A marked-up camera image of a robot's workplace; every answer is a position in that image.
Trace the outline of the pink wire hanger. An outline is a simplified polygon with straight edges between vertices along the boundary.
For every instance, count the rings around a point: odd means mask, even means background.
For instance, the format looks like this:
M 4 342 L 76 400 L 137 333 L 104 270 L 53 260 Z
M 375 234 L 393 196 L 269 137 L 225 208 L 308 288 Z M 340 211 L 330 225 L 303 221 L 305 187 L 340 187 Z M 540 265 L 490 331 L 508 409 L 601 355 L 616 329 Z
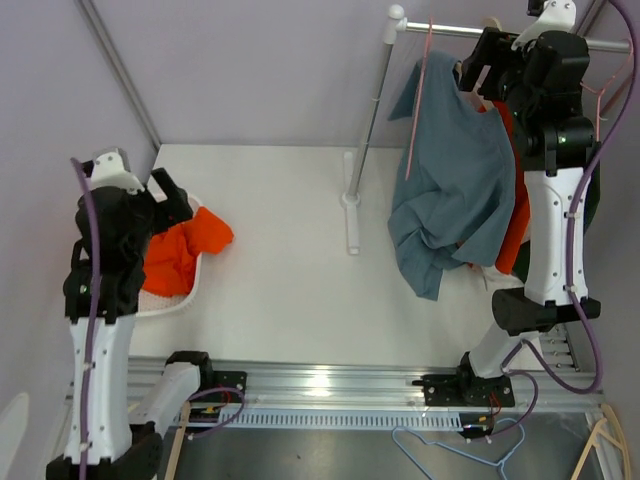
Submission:
M 432 44 L 433 24 L 434 24 L 433 16 L 429 15 L 428 30 L 427 30 L 427 33 L 426 33 L 426 36 L 425 36 L 423 55 L 422 55 L 421 62 L 420 62 L 419 79 L 418 79 L 418 84 L 417 84 L 417 87 L 416 87 L 415 98 L 414 98 L 415 101 L 414 101 L 414 108 L 413 108 L 413 117 L 412 117 L 412 127 L 411 127 L 409 150 L 408 150 L 408 155 L 407 155 L 407 165 L 406 165 L 406 170 L 405 170 L 405 181 L 408 181 L 410 179 L 410 175 L 411 175 L 411 168 L 412 168 L 412 162 L 413 162 L 415 141 L 416 141 L 416 135 L 417 135 L 418 120 L 419 120 L 419 116 L 420 116 L 420 109 L 421 109 L 421 103 L 422 103 L 422 93 L 423 93 L 424 78 L 425 78 L 426 66 L 427 66 L 427 63 L 428 63 L 428 57 L 429 57 L 429 54 L 430 54 L 430 49 L 431 49 L 431 44 Z

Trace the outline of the blue grey t shirt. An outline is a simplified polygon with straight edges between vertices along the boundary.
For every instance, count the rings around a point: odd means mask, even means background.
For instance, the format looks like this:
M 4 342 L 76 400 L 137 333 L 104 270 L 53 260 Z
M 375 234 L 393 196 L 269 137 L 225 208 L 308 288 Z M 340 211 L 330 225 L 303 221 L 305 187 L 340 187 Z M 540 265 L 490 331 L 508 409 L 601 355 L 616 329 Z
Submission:
M 411 175 L 398 167 L 387 222 L 401 275 L 414 293 L 439 297 L 445 271 L 491 267 L 514 207 L 515 167 L 496 109 L 475 109 L 458 89 L 457 59 L 433 50 L 426 66 Z M 410 115 L 416 65 L 391 119 Z

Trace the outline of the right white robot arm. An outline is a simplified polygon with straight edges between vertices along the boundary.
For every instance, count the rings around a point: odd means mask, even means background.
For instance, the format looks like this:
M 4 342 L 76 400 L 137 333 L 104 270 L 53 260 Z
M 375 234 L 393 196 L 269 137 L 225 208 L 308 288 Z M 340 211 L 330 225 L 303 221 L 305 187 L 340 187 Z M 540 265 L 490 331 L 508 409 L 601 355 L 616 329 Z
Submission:
M 498 100 L 513 118 L 530 206 L 529 269 L 520 288 L 492 295 L 494 323 L 461 359 L 451 384 L 478 406 L 491 395 L 511 406 L 508 366 L 522 348 L 559 324 L 585 329 L 601 314 L 583 267 L 586 193 L 599 143 L 582 108 L 590 63 L 585 39 L 547 30 L 531 40 L 487 27 L 462 66 L 460 88 Z

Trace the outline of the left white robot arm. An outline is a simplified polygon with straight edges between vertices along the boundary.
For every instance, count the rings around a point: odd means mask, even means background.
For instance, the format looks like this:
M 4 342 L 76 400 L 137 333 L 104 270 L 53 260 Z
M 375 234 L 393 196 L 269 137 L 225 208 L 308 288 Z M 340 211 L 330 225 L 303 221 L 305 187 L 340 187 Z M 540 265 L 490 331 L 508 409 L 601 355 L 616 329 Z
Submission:
M 215 389 L 208 354 L 178 351 L 142 403 L 128 405 L 129 350 L 150 240 L 193 211 L 186 191 L 163 168 L 151 173 L 162 199 L 147 186 L 99 185 L 96 168 L 81 168 L 78 176 L 80 238 L 63 285 L 74 348 L 72 420 L 64 452 L 48 463 L 45 476 L 152 479 L 183 404 L 206 400 Z

